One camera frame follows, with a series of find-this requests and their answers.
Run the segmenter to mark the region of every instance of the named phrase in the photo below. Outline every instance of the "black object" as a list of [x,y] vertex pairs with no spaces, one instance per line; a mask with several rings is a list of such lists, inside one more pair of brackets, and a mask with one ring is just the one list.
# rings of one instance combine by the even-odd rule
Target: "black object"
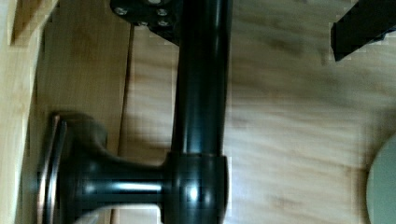
[[161,166],[108,154],[105,129],[87,115],[52,115],[38,224],[71,224],[124,203],[158,204],[165,224],[222,223],[228,198],[222,137],[231,10],[231,0],[183,4],[173,140]]
[[111,0],[114,13],[134,25],[146,25],[151,32],[179,45],[183,0]]
[[383,40],[396,25],[396,1],[360,0],[332,26],[332,50],[341,61],[362,46]]

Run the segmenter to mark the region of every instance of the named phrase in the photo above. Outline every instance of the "wooden plank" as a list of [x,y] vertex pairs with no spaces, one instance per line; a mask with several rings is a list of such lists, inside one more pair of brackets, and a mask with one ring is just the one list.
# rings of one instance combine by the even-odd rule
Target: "wooden plank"
[[[94,116],[106,126],[108,148],[117,153],[130,25],[112,14],[107,0],[61,1],[42,36],[57,2],[32,1],[35,7],[21,18],[18,4],[10,2],[8,24],[14,25],[0,51],[0,219],[35,223],[36,166],[50,112]],[[24,9],[30,4],[23,3]],[[18,26],[26,20],[32,24]],[[8,45],[7,34],[16,31],[20,35],[13,36],[22,38]],[[108,223],[108,212],[101,217]]]
[[[396,41],[335,63],[331,24],[354,2],[234,1],[224,223],[370,223],[367,173],[396,132]],[[132,62],[120,154],[159,164],[171,145],[177,47],[138,28]],[[157,223],[155,207],[140,208],[121,208],[113,223]]]

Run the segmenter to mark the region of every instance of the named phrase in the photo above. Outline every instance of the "metal base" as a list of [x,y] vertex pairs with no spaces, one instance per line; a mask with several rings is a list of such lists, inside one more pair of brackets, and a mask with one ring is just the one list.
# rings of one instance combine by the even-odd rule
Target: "metal base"
[[40,178],[38,224],[71,224],[97,209],[157,204],[164,223],[221,223],[227,203],[223,156],[169,153],[158,167],[106,152],[106,131],[78,113],[53,116]]

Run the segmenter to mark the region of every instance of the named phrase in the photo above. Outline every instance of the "black pipe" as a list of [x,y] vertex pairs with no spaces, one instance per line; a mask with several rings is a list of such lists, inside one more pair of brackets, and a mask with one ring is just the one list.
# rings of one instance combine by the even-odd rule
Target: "black pipe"
[[221,155],[232,1],[183,5],[172,151]]
[[106,152],[91,117],[53,116],[38,193],[39,224],[71,224],[108,205],[154,203],[165,224],[220,224],[228,199],[222,156],[231,0],[183,2],[171,152],[158,167]]

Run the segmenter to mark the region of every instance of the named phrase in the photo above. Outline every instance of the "wooden panel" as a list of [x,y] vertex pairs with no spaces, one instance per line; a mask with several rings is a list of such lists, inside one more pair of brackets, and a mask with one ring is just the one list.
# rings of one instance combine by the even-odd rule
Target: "wooden panel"
[[[46,12],[56,3],[10,4],[8,23],[15,24],[5,35],[19,35],[11,45],[3,38],[0,53],[0,219],[6,224],[35,223],[37,161],[50,112],[92,115],[106,126],[109,150],[118,149],[130,25],[112,14],[107,0],[67,0],[60,1],[42,36]],[[100,223],[109,220],[108,212],[101,214]]]
[[[9,2],[8,15],[14,13],[14,1]],[[14,224],[42,26],[32,32],[25,47],[8,45],[5,27],[3,23],[0,45],[0,220]]]
[[[226,224],[369,224],[367,173],[396,132],[396,42],[335,63],[330,28],[354,2],[234,1]],[[177,47],[138,28],[132,62],[120,154],[159,164],[171,144]],[[157,223],[154,208],[128,209],[113,223]]]

